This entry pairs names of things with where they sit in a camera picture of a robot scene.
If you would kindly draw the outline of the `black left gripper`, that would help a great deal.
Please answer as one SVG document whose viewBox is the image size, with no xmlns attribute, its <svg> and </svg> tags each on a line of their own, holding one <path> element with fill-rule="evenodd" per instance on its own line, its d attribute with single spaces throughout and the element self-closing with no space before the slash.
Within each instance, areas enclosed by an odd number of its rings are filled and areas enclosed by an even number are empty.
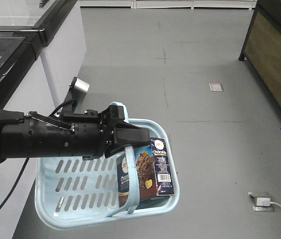
<svg viewBox="0 0 281 239">
<path fill-rule="evenodd" d="M 88 160 L 112 157 L 128 146 L 148 145 L 150 133 L 125 122 L 123 106 L 110 105 L 103 112 L 87 110 L 84 114 L 73 114 L 73 156 L 84 156 Z"/>
</svg>

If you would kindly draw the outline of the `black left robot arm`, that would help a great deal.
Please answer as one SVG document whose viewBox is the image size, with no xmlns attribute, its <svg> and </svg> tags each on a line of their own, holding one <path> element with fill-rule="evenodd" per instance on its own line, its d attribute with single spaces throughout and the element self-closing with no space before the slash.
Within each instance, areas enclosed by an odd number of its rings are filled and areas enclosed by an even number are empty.
<svg viewBox="0 0 281 239">
<path fill-rule="evenodd" d="M 122 106 L 101 113 L 62 110 L 58 117 L 0 109 L 0 164 L 8 158 L 109 158 L 149 142 L 149 130 L 127 123 Z"/>
</svg>

